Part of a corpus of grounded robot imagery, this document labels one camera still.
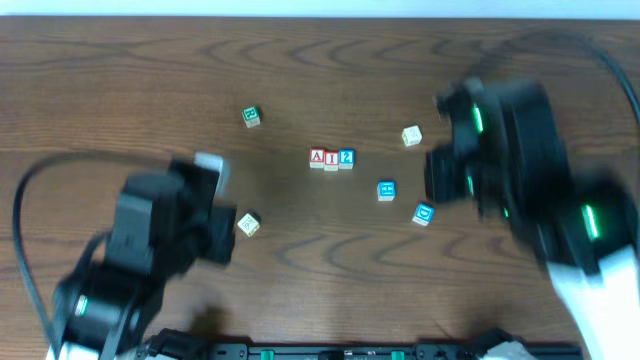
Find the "cream wooden block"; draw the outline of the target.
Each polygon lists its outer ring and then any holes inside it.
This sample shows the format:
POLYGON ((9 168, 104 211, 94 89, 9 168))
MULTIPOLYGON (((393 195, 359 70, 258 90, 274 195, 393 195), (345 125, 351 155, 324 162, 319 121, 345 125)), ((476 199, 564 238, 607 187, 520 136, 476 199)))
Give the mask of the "cream wooden block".
POLYGON ((402 140, 406 147, 418 145, 422 140, 422 133, 418 125, 406 127, 402 131, 402 140))

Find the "blue number 2 block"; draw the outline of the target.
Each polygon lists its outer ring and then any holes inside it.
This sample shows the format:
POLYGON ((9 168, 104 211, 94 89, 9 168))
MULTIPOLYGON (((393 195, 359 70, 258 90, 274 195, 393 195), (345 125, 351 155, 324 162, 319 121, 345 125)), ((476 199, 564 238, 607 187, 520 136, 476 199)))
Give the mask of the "blue number 2 block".
POLYGON ((355 163, 355 151, 353 149, 339 150, 339 168, 352 169, 355 163))

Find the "red letter I block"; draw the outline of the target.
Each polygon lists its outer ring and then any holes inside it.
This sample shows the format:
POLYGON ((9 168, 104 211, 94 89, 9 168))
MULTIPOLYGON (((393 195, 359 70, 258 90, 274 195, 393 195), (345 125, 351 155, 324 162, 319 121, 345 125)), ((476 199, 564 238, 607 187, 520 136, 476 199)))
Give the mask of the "red letter I block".
POLYGON ((340 165, 340 155, 335 151, 325 151, 323 169, 325 171, 338 171, 340 165))

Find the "red letter A block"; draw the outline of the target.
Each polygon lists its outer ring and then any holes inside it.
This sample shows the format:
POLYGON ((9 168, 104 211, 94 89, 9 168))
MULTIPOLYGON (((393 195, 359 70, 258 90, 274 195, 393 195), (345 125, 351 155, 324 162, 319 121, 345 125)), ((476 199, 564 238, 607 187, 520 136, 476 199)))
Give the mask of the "red letter A block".
POLYGON ((325 150, 323 148, 311 148, 309 155, 309 167, 312 169, 323 169, 325 160, 325 150))

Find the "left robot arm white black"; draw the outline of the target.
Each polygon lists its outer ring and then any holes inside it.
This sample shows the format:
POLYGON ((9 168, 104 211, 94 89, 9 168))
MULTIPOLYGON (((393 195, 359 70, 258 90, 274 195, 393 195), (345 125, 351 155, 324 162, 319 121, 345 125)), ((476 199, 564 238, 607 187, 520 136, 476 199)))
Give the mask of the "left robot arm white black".
POLYGON ((54 293, 61 358, 114 359, 136 347, 169 279, 198 259, 229 264, 236 210, 213 203, 227 170, 222 157, 198 153, 126 179, 112 229, 89 242, 54 293))

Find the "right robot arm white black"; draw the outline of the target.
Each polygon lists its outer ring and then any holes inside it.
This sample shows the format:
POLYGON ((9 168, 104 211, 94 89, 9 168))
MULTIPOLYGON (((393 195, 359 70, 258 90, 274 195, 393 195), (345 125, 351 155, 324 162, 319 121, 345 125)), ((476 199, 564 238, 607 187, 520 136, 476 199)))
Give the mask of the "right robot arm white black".
POLYGON ((576 174, 543 85, 469 78, 434 100, 452 139, 426 156, 435 204, 497 211, 529 247, 595 359, 639 355, 639 212, 604 171, 576 174))

